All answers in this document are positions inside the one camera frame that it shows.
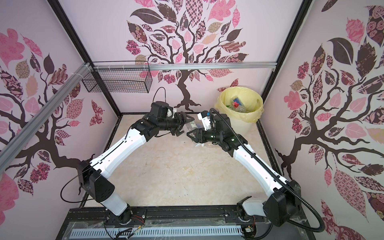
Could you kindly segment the Fiji bottle red flower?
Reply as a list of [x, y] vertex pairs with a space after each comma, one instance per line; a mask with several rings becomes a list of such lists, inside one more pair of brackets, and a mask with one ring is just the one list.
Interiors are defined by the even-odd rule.
[[242, 102], [239, 100], [239, 98], [234, 98], [231, 103], [231, 109], [238, 113], [245, 113], [246, 108], [242, 104]]

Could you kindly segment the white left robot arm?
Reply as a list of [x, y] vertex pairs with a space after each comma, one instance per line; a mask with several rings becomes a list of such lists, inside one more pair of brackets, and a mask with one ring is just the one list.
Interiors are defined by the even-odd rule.
[[165, 118], [146, 114], [131, 125], [124, 137], [99, 157], [89, 163], [86, 161], [80, 163], [78, 167], [80, 187], [116, 216], [121, 225], [126, 225], [131, 221], [132, 208], [119, 196], [108, 178], [130, 154], [160, 131], [168, 131], [178, 137], [184, 133], [184, 125], [194, 120], [184, 112], [176, 112], [172, 117]]

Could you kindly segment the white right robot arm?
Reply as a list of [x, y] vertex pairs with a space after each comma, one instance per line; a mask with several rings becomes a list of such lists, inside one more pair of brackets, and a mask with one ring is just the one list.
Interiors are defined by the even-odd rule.
[[240, 202], [241, 209], [247, 216], [267, 218], [273, 225], [280, 227], [299, 212], [301, 203], [297, 197], [284, 186], [296, 187], [268, 166], [255, 153], [248, 141], [237, 134], [231, 127], [226, 115], [213, 115], [207, 111], [198, 114], [203, 127], [187, 133], [193, 142], [203, 145], [211, 142], [218, 145], [224, 152], [241, 163], [258, 181], [265, 191], [266, 201], [248, 197]]

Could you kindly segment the cream bin yellow bag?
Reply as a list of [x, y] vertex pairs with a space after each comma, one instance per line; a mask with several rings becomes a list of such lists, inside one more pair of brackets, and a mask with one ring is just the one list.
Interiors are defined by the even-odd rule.
[[245, 87], [219, 88], [215, 109], [230, 118], [236, 133], [246, 135], [264, 111], [261, 96]]

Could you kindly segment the white vent strip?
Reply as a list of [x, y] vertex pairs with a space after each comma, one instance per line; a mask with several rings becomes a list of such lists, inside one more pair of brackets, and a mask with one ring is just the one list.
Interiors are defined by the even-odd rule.
[[242, 236], [240, 226], [192, 226], [192, 227], [144, 227], [138, 228], [100, 228], [100, 229], [72, 229], [66, 240], [96, 240], [118, 237], [138, 238], [170, 238], [170, 237], [218, 237]]

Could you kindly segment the black base frame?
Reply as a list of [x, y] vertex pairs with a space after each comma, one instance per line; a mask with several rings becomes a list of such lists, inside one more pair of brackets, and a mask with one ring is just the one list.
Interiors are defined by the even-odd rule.
[[192, 226], [240, 226], [242, 236], [218, 237], [170, 237], [125, 239], [112, 237], [110, 240], [313, 240], [314, 234], [291, 224], [274, 227], [265, 217], [241, 216], [237, 205], [221, 206], [170, 206], [133, 207], [131, 221], [126, 225], [106, 208], [87, 207], [69, 210], [57, 235], [65, 240], [72, 229], [138, 228], [144, 227], [192, 227]]

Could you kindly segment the aluminium rail back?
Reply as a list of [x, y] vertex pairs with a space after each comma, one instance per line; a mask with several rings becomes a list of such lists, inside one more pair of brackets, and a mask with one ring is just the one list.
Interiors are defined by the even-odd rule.
[[275, 69], [275, 62], [241, 62], [241, 63], [199, 63], [199, 64], [142, 64], [142, 65], [95, 65], [94, 70], [148, 70], [148, 71], [171, 71], [171, 70], [213, 70], [213, 69]]

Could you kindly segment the aluminium rail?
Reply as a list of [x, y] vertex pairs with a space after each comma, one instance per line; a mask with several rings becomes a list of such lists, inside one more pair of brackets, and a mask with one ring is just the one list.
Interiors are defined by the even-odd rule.
[[75, 86], [90, 73], [92, 67], [90, 63], [83, 63], [63, 84], [63, 86], [54, 94], [40, 111], [23, 127], [9, 144], [1, 152], [1, 172], [12, 163], [23, 147], [38, 132], [40, 127], [53, 114], [55, 109], [62, 103], [67, 95]]
[[148, 70], [148, 71], [171, 71], [171, 70], [213, 70], [213, 69], [275, 69], [275, 62], [241, 62], [241, 63], [199, 63], [199, 64], [142, 64], [142, 65], [95, 65], [94, 70]]

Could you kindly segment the aluminium rail left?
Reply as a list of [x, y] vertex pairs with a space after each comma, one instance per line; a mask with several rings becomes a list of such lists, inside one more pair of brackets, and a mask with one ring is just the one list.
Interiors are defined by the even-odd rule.
[[53, 114], [55, 109], [62, 103], [67, 95], [75, 86], [90, 73], [92, 67], [90, 63], [83, 63], [63, 84], [63, 86], [54, 94], [40, 111], [23, 127], [9, 144], [1, 152], [1, 172], [12, 163], [23, 147], [38, 132], [40, 127]]

